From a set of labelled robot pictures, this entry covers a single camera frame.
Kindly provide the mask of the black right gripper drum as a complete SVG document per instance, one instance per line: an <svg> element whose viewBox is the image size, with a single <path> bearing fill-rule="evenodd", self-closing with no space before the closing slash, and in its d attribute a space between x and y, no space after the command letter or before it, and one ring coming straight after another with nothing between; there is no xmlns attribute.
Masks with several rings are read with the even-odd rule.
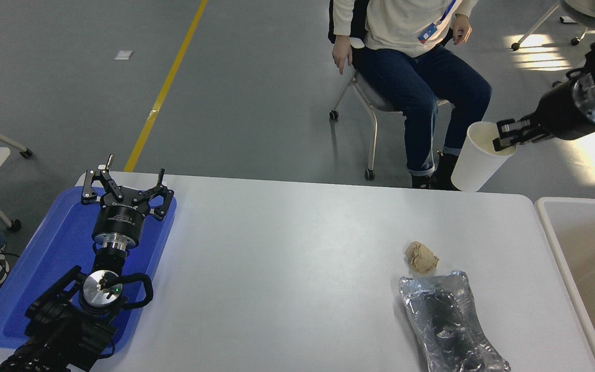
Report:
<svg viewBox="0 0 595 372"><path fill-rule="evenodd" d="M569 80L543 95L532 113L532 124L565 141L595 133L595 121L583 113L574 101L579 82Z"/></svg>

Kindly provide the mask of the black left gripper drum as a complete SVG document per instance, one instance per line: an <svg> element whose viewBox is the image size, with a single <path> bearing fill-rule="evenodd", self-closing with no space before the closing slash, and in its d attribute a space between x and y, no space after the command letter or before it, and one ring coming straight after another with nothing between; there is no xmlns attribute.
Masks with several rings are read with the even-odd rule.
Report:
<svg viewBox="0 0 595 372"><path fill-rule="evenodd" d="M105 235L124 235L132 241L141 240L146 205L127 205L116 201L109 203L101 198L101 207L92 231L94 241L104 240Z"/></svg>

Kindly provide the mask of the person's left hand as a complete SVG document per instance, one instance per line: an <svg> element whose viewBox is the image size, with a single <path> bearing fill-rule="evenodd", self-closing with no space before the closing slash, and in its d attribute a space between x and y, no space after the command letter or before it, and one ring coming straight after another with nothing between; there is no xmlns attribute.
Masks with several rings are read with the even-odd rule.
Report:
<svg viewBox="0 0 595 372"><path fill-rule="evenodd" d="M455 15L451 28L454 45L465 44L469 40L473 30L469 17L461 13Z"/></svg>

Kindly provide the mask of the person's right hand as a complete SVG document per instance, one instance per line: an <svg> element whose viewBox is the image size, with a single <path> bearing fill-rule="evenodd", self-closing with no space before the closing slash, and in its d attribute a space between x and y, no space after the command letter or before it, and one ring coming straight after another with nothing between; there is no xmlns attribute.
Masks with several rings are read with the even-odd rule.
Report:
<svg viewBox="0 0 595 372"><path fill-rule="evenodd" d="M344 74L345 68L352 66L353 54L350 44L350 36L335 35L335 42L332 49L332 57L338 73Z"/></svg>

